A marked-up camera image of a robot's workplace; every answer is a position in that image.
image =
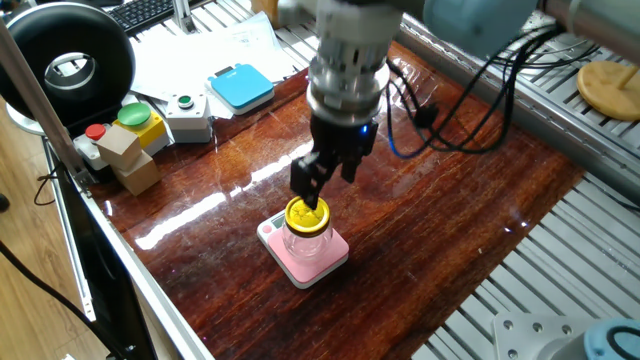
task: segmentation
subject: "keyboard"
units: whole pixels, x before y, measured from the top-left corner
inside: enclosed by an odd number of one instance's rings
[[[189,1],[192,5],[201,0]],[[128,36],[146,30],[173,15],[172,0],[134,0],[108,12]]]

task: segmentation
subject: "white paper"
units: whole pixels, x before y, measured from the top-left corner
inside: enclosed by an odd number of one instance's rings
[[[229,119],[231,111],[206,91],[205,81],[226,67],[250,64],[278,83],[295,74],[266,14],[215,33],[161,40],[145,39],[134,47],[136,74],[131,90],[163,101],[173,94],[205,92],[211,115]]]

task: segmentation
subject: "glass jar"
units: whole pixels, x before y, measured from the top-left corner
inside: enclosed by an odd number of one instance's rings
[[[302,198],[296,197],[285,210],[282,234],[284,246],[294,258],[302,261],[318,259],[333,237],[329,206],[318,199],[318,206],[313,210]]]

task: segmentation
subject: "red button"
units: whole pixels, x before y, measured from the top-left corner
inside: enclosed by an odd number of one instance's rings
[[[98,141],[104,134],[107,132],[107,129],[101,124],[93,124],[84,131],[84,134],[91,140]]]

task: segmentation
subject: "wooden disc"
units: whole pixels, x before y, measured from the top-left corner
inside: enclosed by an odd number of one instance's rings
[[[623,89],[615,85],[626,69],[612,61],[587,64],[578,72],[578,90],[585,101],[607,116],[617,120],[640,120],[640,73]]]

